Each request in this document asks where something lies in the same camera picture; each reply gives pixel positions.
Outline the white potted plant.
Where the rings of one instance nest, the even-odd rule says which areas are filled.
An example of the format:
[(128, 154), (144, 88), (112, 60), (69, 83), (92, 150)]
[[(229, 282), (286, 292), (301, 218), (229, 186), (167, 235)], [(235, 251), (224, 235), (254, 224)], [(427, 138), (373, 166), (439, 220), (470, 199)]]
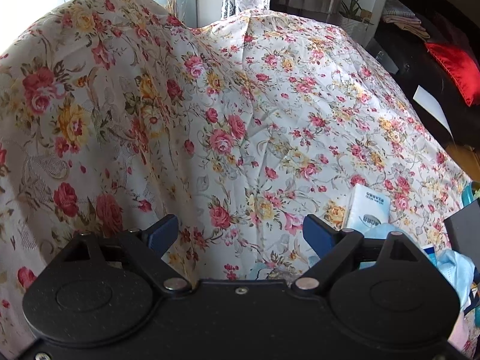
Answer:
[(350, 0), (349, 3), (342, 1), (339, 13), (341, 15), (340, 27), (352, 40), (363, 44), (368, 29), (373, 25), (371, 23), (372, 13), (362, 8), (360, 0)]

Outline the folded towels stack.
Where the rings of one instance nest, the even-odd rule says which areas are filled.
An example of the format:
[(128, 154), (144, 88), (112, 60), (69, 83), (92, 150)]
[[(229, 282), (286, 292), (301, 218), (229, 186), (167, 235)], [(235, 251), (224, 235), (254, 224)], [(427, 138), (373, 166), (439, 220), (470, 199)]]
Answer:
[(394, 24), (399, 29), (408, 31), (424, 41), (431, 38), (423, 27), (422, 21), (399, 0), (385, 0), (382, 21), (387, 24)]

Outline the white paper sheet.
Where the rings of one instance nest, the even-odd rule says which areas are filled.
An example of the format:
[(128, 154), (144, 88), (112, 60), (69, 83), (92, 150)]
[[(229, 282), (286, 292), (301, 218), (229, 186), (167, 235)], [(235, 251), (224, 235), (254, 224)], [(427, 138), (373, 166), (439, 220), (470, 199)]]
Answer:
[(419, 85), (417, 86), (415, 94), (413, 95), (413, 100), (431, 116), (433, 116), (433, 118), (446, 129), (450, 136), (453, 137), (443, 109), (433, 95)]

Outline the floral tablecloth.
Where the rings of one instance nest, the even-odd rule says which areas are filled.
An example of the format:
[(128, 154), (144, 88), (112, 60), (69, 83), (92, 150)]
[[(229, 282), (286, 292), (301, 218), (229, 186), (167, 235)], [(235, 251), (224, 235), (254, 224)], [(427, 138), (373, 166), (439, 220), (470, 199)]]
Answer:
[(188, 28), (153, 0), (72, 0), (1, 53), (1, 353), (32, 342), (21, 303), (77, 233), (166, 214), (187, 278), (292, 280), (304, 217), (343, 225), (352, 189), (439, 258), (465, 172), (341, 28), (247, 10)]

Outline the black leather sofa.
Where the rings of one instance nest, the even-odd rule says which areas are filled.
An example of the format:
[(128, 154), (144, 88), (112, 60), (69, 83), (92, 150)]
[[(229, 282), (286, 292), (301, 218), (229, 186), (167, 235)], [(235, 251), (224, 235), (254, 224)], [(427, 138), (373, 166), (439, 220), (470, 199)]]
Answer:
[(467, 106), (453, 79), (425, 47), (448, 43), (465, 50), (479, 66), (479, 0), (399, 0), (421, 20), (427, 41), (394, 24), (381, 21), (374, 39), (393, 60), (393, 78), (408, 100), (421, 86), (439, 102), (453, 137), (418, 104), (413, 108), (423, 125), (442, 145), (479, 147), (479, 105)]

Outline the red satin cushion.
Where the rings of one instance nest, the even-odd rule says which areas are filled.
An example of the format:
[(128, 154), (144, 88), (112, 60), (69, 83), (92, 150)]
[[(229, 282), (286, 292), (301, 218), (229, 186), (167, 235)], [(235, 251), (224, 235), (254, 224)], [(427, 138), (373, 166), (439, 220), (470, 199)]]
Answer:
[(453, 44), (431, 41), (425, 47), (453, 79), (465, 104), (479, 105), (479, 66), (475, 59)]

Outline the light blue face mask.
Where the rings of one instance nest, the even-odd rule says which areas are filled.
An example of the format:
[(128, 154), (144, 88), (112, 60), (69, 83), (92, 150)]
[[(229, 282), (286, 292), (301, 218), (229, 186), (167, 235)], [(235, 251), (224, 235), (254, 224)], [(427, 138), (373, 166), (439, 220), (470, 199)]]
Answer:
[(475, 270), (471, 258), (451, 249), (444, 249), (436, 253), (432, 244), (421, 246), (408, 233), (389, 223), (382, 223), (374, 228), (361, 231), (361, 233), (368, 239), (385, 240), (387, 235), (394, 231), (404, 234), (436, 266), (438, 271), (456, 290), (462, 311), (471, 305), (470, 286), (473, 283)]

